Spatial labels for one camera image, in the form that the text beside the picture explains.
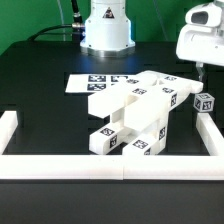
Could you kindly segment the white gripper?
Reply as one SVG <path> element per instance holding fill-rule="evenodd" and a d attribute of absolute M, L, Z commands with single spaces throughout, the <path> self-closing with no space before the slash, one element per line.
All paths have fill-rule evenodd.
<path fill-rule="evenodd" d="M 203 82 L 204 63 L 224 66 L 224 37 L 213 28 L 185 25 L 177 41 L 180 59 L 196 62 L 199 81 Z"/>

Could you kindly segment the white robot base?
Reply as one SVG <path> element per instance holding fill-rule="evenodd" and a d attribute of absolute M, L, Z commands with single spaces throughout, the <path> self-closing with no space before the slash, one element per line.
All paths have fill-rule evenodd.
<path fill-rule="evenodd" d="M 91 0 L 81 51 L 98 57 L 123 57 L 135 50 L 126 0 Z"/>

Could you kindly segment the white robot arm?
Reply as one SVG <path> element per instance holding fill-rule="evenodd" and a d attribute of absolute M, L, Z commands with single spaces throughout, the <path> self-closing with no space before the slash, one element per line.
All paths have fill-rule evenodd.
<path fill-rule="evenodd" d="M 224 67 L 224 0 L 193 7 L 186 13 L 185 22 L 176 54 L 179 59 L 196 63 L 202 81 L 205 64 Z"/>

